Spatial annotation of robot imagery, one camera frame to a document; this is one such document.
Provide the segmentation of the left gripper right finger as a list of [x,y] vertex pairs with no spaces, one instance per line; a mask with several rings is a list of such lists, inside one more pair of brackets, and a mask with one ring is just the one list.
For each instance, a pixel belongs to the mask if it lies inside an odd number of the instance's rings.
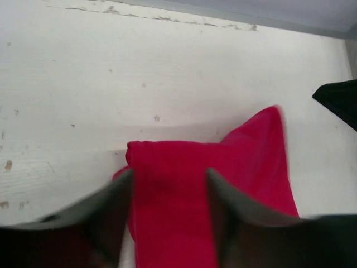
[[219,267],[356,267],[356,215],[295,218],[206,173]]

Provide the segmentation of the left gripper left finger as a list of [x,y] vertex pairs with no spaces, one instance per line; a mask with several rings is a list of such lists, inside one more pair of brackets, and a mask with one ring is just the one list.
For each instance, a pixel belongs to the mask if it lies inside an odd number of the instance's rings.
[[126,170],[62,210],[2,226],[1,267],[117,267],[132,189]]

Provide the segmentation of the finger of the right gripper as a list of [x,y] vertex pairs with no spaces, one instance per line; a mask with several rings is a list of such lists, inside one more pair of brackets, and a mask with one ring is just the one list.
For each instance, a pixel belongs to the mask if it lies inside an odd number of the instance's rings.
[[356,131],[357,81],[349,80],[320,86],[312,98]]

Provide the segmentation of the crimson pink t shirt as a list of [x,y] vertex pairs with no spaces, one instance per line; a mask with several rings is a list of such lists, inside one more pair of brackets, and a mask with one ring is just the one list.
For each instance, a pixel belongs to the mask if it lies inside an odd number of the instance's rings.
[[288,179],[281,111],[268,107],[219,143],[132,141],[128,228],[137,267],[217,267],[206,171],[289,216],[298,211]]

